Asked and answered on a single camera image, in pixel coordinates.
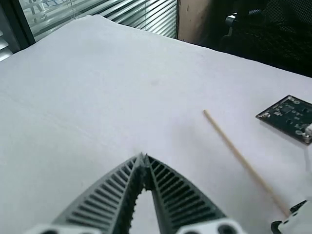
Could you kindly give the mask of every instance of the white plastic part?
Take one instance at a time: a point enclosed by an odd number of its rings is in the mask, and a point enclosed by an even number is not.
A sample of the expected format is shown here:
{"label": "white plastic part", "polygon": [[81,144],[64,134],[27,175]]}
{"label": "white plastic part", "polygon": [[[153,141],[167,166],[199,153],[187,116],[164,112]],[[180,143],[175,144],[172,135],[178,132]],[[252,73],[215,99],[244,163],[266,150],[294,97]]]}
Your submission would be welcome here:
{"label": "white plastic part", "polygon": [[100,230],[82,226],[38,224],[24,234],[102,234]]}
{"label": "white plastic part", "polygon": [[278,226],[282,234],[311,234],[312,202],[307,201],[297,212],[293,213]]}
{"label": "white plastic part", "polygon": [[305,129],[306,134],[308,135],[312,135],[312,124],[310,124],[308,127],[306,127]]}
{"label": "white plastic part", "polygon": [[229,218],[216,219],[180,228],[176,234],[247,234],[242,227]]}

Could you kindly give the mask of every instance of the black chair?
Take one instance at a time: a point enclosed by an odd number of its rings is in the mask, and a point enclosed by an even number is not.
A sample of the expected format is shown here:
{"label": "black chair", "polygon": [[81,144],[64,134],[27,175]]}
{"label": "black chair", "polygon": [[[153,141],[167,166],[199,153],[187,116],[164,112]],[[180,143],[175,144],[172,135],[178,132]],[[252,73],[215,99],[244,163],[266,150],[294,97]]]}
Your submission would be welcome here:
{"label": "black chair", "polygon": [[312,77],[312,1],[240,1],[220,50]]}

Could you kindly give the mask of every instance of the electronic component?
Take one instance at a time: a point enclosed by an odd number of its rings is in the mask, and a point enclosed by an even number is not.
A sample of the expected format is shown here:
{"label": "electronic component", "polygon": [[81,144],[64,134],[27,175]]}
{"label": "electronic component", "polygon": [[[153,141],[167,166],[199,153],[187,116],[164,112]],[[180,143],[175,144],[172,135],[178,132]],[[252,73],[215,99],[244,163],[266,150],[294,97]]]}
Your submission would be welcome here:
{"label": "electronic component", "polygon": [[256,118],[309,145],[312,142],[312,104],[288,95]]}

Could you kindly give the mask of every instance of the window blind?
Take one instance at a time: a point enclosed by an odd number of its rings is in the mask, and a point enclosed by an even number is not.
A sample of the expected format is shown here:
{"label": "window blind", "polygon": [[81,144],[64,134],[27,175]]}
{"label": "window blind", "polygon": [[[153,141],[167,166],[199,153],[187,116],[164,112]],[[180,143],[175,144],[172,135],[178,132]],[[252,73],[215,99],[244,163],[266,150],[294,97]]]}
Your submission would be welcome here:
{"label": "window blind", "polygon": [[0,61],[10,57],[12,52],[8,48],[9,44],[3,39],[3,32],[0,31]]}
{"label": "window blind", "polygon": [[177,0],[19,0],[38,41],[72,19],[99,14],[114,22],[176,36]]}

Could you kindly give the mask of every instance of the black circuit board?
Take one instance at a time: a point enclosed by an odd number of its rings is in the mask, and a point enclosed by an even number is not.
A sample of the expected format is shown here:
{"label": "black circuit board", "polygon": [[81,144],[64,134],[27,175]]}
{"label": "black circuit board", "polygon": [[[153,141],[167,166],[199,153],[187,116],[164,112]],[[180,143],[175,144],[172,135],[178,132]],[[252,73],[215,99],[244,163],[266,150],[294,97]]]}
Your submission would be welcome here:
{"label": "black circuit board", "polygon": [[309,145],[312,135],[306,128],[312,123],[312,104],[288,95],[256,115],[259,120]]}

